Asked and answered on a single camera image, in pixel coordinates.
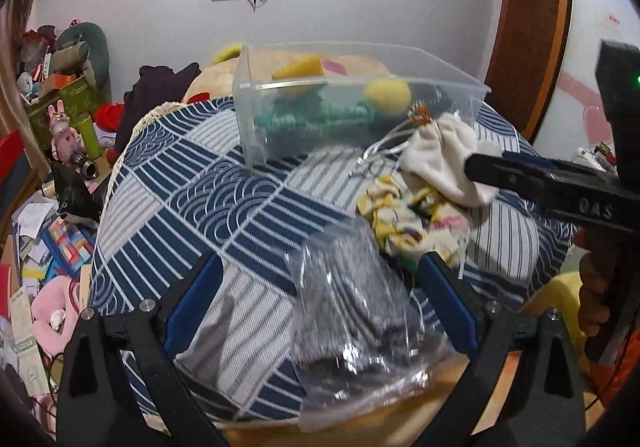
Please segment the person's right hand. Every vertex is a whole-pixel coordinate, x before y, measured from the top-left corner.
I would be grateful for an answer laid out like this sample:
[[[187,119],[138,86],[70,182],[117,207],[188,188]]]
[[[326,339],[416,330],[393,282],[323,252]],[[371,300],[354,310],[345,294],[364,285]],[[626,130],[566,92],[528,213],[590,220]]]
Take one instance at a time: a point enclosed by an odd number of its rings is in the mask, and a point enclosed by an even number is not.
[[[612,277],[608,247],[596,230],[582,228],[574,237],[574,245],[586,251],[579,261],[578,325],[587,337],[595,337],[608,322],[610,310],[602,301]]]

